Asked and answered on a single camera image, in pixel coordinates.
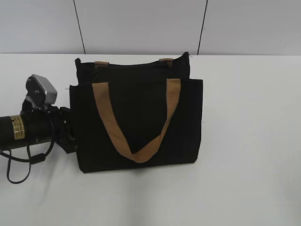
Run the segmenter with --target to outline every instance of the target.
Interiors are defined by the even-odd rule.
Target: table surface
[[[33,73],[58,90],[57,106],[69,106],[77,57],[140,64],[176,56],[1,54],[0,114],[19,113]],[[190,65],[190,77],[204,80],[196,163],[83,174],[76,154],[55,146],[12,185],[0,157],[0,225],[301,225],[301,56],[192,56]],[[27,170],[13,162],[12,178]]]

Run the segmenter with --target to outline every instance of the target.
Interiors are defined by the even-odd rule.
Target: brown handle
[[[135,154],[132,154],[127,140],[116,121],[110,100],[109,84],[107,82],[94,83],[92,86],[99,115],[116,150],[122,156],[135,162],[142,163],[148,161],[158,151],[174,111],[178,105],[181,91],[181,80],[166,80],[167,117],[161,134]]]

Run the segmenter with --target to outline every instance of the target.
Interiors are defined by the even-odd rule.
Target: canvas bag
[[[203,81],[189,54],[142,65],[81,63],[70,104],[80,169],[192,163],[201,141]]]

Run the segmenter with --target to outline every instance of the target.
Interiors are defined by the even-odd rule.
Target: black cable
[[[44,161],[44,160],[45,160],[45,158],[46,158],[46,157],[50,154],[50,152],[52,151],[53,146],[54,146],[54,144],[55,144],[55,127],[54,127],[54,125],[53,125],[52,120],[50,119],[49,121],[50,121],[51,129],[52,129],[52,138],[51,138],[51,142],[50,142],[49,148],[48,148],[48,150],[46,151],[45,154],[38,154],[38,155],[35,155],[35,156],[39,156],[39,157],[41,157],[41,155],[42,155],[42,158],[39,159],[38,162],[41,162],[41,161]],[[7,177],[8,181],[9,181],[10,183],[12,183],[12,184],[20,184],[20,183],[24,182],[24,181],[29,177],[30,171],[31,171],[31,169],[32,169],[32,164],[35,164],[35,163],[38,163],[38,162],[32,161],[33,158],[34,158],[35,156],[31,157],[31,151],[30,151],[30,144],[29,144],[29,143],[27,143],[27,145],[26,145],[26,151],[27,151],[28,159],[20,159],[20,158],[14,157],[14,156],[11,155],[11,150],[7,150],[7,151],[9,152],[9,154],[4,153],[4,151],[0,151],[0,155],[2,155],[2,156],[4,156],[4,157],[8,158],[8,168],[7,168],[7,171],[6,171],[6,177]],[[10,173],[10,166],[11,166],[11,161],[12,161],[12,160],[18,161],[18,162],[28,162],[28,163],[29,163],[29,170],[28,170],[28,173],[27,173],[27,175],[26,175],[26,177],[25,177],[24,179],[22,179],[22,180],[20,180],[20,181],[12,181],[12,180],[10,179],[9,173]]]
[[[31,154],[30,154],[29,148],[27,148],[27,154],[28,154],[28,159],[30,160],[30,159],[31,159]],[[8,179],[8,181],[9,181],[10,183],[12,183],[12,184],[14,184],[14,185],[17,185],[17,184],[20,184],[20,183],[24,182],[24,181],[29,177],[30,171],[31,171],[31,169],[32,169],[32,164],[29,163],[28,173],[27,173],[27,175],[26,175],[26,177],[25,177],[24,179],[19,180],[19,181],[13,181],[13,180],[11,180],[10,177],[9,177],[11,160],[12,160],[11,158],[8,159],[8,169],[7,169],[7,171],[6,171],[6,178]]]

